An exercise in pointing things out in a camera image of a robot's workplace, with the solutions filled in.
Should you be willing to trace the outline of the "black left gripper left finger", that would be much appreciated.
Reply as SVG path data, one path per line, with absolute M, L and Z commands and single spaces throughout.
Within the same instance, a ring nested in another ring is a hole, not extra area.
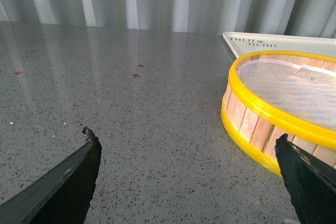
M 81 148 L 1 205 L 1 223 L 84 223 L 102 146 L 91 129 L 82 132 Z

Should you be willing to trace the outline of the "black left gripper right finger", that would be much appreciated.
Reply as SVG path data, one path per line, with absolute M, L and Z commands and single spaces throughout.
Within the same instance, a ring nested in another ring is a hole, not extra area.
M 276 158 L 301 223 L 335 223 L 335 169 L 288 141 L 276 139 Z

